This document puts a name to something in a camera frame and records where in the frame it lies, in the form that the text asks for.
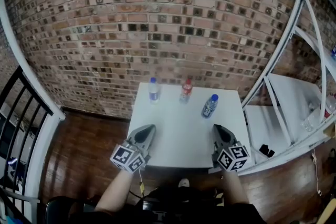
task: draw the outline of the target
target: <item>forearm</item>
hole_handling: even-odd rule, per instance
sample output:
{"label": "forearm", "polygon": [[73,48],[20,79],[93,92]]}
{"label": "forearm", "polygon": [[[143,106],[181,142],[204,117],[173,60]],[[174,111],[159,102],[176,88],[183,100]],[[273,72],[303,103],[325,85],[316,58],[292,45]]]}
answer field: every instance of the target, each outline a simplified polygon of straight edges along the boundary
{"label": "forearm", "polygon": [[248,204],[246,192],[240,182],[236,172],[223,171],[222,186],[224,190],[224,203],[233,204]]}
{"label": "forearm", "polygon": [[133,174],[121,170],[101,196],[95,211],[117,212],[126,202]]}

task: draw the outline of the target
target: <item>wooden floor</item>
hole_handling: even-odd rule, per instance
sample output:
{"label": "wooden floor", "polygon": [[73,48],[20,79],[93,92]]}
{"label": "wooden floor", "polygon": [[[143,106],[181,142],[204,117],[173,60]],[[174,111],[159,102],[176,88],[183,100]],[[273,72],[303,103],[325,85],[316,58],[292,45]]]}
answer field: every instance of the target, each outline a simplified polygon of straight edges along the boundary
{"label": "wooden floor", "polygon": [[[116,143],[125,139],[128,122],[100,119],[67,112],[52,142],[40,186],[45,204],[55,196],[91,198],[101,195],[118,170],[109,157]],[[316,148],[319,188],[329,191],[333,175],[327,172],[328,153],[336,147],[335,140]],[[220,187],[220,174],[208,175],[194,170],[146,169],[142,174],[145,193],[162,184],[177,184],[182,177],[200,189]],[[264,172],[242,176],[249,200],[267,223],[290,223],[309,220],[318,214],[321,198],[317,195],[315,166],[309,153],[285,165]],[[139,193],[138,175],[132,191]],[[129,195],[129,202],[136,198]]]}

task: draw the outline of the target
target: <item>white table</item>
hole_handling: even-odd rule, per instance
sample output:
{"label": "white table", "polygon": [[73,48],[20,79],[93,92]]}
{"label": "white table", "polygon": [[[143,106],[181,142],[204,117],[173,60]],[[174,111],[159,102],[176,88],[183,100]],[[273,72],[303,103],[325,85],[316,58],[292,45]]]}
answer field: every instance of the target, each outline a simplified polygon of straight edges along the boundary
{"label": "white table", "polygon": [[[250,154],[242,105],[237,91],[194,87],[188,104],[179,102],[181,86],[160,85],[160,100],[151,104],[148,83],[140,83],[128,131],[146,124],[156,125],[148,165],[180,168],[213,167],[211,129],[220,124],[232,131]],[[219,96],[209,119],[201,117],[206,100]]]}

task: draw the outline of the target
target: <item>white shoe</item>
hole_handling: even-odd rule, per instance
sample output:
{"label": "white shoe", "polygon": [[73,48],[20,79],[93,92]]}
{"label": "white shoe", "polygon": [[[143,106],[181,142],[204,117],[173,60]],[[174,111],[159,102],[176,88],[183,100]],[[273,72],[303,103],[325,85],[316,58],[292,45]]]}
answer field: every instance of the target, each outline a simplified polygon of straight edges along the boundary
{"label": "white shoe", "polygon": [[182,178],[178,184],[179,184],[178,185],[179,188],[181,188],[181,187],[190,187],[190,183],[189,183],[188,178]]}

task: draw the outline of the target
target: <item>person's right arm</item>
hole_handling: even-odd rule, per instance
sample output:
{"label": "person's right arm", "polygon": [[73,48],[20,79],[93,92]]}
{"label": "person's right arm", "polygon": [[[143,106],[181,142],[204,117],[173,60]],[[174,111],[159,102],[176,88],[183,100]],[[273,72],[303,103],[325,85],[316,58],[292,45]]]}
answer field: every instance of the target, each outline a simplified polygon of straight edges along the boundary
{"label": "person's right arm", "polygon": [[223,171],[222,186],[225,205],[248,204],[246,192],[236,172]]}

